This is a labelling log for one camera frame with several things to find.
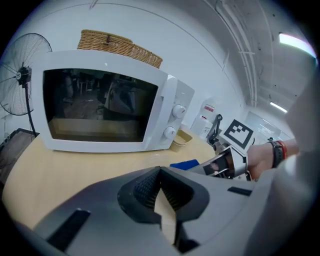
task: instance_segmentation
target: table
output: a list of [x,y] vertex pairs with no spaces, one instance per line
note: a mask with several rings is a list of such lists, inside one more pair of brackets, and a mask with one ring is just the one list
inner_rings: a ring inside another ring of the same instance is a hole
[[[213,148],[191,131],[179,152],[155,150],[130,153],[79,153],[45,148],[40,136],[20,156],[5,183],[2,201],[13,219],[33,229],[51,210],[85,187],[133,171],[169,166],[215,156]],[[156,212],[165,208],[156,203]]]

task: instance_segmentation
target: electric fan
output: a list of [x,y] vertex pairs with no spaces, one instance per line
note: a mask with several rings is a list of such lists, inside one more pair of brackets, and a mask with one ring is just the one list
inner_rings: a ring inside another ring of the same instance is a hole
[[15,40],[0,59],[0,105],[11,115],[28,114],[34,136],[32,122],[31,73],[33,60],[38,55],[52,52],[48,41],[36,33],[28,33]]

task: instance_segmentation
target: ceiling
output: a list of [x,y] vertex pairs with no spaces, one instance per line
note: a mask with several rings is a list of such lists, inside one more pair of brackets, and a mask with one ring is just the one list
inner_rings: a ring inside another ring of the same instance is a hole
[[288,110],[317,68],[311,55],[279,42],[279,33],[307,42],[297,23],[271,0],[217,0],[216,7],[219,5],[232,11],[233,20],[238,20],[234,25],[245,33],[242,37],[248,40],[250,53],[242,54],[254,56],[254,105],[264,102],[263,106],[274,108],[266,104],[272,101]]

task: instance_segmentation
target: microwave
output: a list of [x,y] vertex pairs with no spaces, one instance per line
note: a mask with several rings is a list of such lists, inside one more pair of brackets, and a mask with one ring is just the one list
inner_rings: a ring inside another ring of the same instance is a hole
[[140,60],[97,50],[48,52],[32,67],[33,121],[51,150],[168,149],[194,90]]

